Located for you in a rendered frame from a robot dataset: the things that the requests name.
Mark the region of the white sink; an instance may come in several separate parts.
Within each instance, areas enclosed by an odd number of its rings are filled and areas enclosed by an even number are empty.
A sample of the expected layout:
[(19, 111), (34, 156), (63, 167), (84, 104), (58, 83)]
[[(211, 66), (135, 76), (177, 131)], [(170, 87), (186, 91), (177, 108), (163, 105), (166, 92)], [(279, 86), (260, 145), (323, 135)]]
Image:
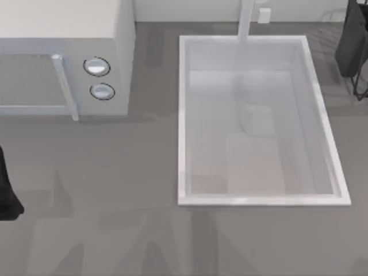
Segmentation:
[(180, 206), (349, 206), (308, 39), (179, 38)]

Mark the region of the small silver microwave knob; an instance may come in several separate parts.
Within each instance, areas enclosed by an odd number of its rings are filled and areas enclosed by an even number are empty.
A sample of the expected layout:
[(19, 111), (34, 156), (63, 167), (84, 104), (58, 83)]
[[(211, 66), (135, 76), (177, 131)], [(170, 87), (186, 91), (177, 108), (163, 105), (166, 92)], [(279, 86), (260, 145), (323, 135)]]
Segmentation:
[(107, 83), (98, 83), (90, 87), (90, 94), (97, 100), (109, 101), (115, 95), (115, 89)]

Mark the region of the large silver microwave knob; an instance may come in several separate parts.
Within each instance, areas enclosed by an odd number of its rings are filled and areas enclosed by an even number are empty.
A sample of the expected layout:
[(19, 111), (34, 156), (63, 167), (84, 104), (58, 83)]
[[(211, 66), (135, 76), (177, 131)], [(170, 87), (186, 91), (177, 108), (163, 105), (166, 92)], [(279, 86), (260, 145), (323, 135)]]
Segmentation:
[(102, 77), (110, 72), (111, 66), (107, 60), (101, 57), (93, 57), (83, 61), (83, 69), (89, 75)]

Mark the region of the pale microwave oven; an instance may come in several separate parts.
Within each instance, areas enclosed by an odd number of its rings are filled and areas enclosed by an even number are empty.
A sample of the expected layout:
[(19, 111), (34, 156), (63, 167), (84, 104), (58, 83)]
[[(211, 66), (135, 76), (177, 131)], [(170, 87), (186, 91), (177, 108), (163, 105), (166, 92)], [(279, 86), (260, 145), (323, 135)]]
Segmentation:
[[(128, 112), (135, 52), (132, 0), (0, 0), (0, 116), (70, 116), (51, 55), (60, 54), (82, 116)], [(110, 72), (89, 75), (83, 61), (107, 60)], [(100, 101), (98, 83), (116, 95)]]

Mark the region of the tall white tap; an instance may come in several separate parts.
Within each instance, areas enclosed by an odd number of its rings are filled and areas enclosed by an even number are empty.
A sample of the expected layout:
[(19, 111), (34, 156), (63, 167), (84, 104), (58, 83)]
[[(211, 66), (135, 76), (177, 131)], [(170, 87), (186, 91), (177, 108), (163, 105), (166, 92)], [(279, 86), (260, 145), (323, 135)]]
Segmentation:
[(244, 44), (249, 35), (250, 23), (255, 0), (240, 0), (240, 15), (237, 38), (239, 43)]

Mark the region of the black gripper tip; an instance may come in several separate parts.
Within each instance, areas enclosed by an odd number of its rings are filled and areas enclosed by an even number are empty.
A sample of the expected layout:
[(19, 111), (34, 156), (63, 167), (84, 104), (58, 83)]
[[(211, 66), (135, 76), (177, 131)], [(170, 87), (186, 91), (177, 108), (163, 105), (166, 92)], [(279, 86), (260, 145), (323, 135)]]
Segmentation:
[(7, 173), (5, 156), (0, 146), (0, 221), (14, 221), (25, 209), (16, 196)]

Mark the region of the white wall socket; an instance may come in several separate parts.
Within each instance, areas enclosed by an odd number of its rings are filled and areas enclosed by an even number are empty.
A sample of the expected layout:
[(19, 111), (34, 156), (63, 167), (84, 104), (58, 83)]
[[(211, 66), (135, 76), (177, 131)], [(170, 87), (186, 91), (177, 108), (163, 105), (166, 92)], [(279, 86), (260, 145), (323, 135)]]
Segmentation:
[(257, 23), (259, 24), (269, 24), (271, 20), (272, 9), (269, 7), (262, 7), (259, 9)]

